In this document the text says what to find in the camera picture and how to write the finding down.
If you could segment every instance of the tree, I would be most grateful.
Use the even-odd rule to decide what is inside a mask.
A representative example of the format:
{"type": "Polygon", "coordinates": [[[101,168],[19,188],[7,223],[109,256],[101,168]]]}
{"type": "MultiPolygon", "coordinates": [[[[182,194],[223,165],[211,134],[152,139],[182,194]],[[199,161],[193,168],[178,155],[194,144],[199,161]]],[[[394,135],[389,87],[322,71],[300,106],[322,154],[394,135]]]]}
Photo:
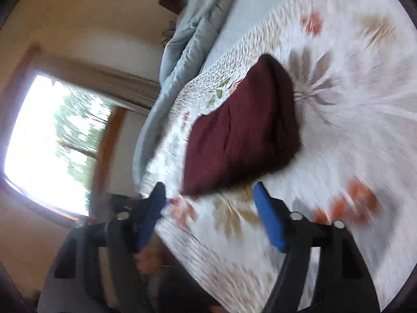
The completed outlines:
{"type": "Polygon", "coordinates": [[[74,180],[82,183],[87,199],[85,207],[90,206],[91,180],[94,174],[95,158],[84,154],[81,162],[75,149],[89,153],[97,153],[101,136],[111,113],[111,105],[100,98],[79,89],[65,86],[69,93],[64,96],[64,103],[55,112],[55,134],[58,145],[56,156],[67,162],[67,172],[74,180]]]}

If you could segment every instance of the gray blanket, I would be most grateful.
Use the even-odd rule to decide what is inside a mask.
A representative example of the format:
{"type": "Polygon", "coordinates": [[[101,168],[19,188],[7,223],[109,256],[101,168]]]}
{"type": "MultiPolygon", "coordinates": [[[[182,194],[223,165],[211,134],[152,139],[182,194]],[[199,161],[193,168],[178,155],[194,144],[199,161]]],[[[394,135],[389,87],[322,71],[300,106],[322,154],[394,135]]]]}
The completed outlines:
{"type": "Polygon", "coordinates": [[[184,85],[197,76],[234,0],[188,0],[173,38],[163,53],[161,92],[140,132],[133,156],[133,179],[140,193],[146,164],[154,153],[164,120],[184,85]]]}

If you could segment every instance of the folded cloth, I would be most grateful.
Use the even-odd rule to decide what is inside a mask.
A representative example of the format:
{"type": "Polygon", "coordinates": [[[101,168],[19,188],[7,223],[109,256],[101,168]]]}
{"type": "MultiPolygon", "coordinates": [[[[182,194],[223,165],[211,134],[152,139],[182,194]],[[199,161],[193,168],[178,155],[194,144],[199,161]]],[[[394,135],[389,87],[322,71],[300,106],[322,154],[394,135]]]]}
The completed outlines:
{"type": "Polygon", "coordinates": [[[219,191],[285,167],[301,146],[291,78],[262,55],[218,109],[197,119],[186,153],[183,191],[219,191]]]}

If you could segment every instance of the window pane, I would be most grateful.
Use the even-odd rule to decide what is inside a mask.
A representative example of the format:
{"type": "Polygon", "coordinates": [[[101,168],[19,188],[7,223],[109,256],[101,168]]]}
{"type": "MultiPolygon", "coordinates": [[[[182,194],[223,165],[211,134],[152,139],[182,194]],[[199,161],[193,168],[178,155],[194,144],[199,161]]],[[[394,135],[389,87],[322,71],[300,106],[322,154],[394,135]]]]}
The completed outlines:
{"type": "Polygon", "coordinates": [[[88,215],[95,159],[86,153],[97,152],[110,112],[100,98],[38,75],[13,129],[8,178],[32,200],[88,215]]]}

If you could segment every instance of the floral bedspread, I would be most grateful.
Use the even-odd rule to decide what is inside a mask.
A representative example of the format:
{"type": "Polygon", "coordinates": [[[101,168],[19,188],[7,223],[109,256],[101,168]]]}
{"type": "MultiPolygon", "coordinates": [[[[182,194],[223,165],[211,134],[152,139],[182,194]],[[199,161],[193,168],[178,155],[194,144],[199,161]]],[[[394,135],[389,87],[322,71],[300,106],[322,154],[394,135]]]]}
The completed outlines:
{"type": "MultiPolygon", "coordinates": [[[[353,176],[372,189],[383,210],[350,229],[382,309],[417,262],[417,31],[397,0],[285,0],[190,81],[142,184],[146,194],[164,182],[172,199],[156,230],[229,312],[262,310],[284,255],[260,225],[252,185],[201,198],[179,193],[193,123],[219,107],[266,52],[293,79],[303,147],[290,166],[261,180],[290,209],[300,200],[325,212],[353,176]]],[[[311,300],[319,254],[311,254],[300,308],[311,300]]]]}

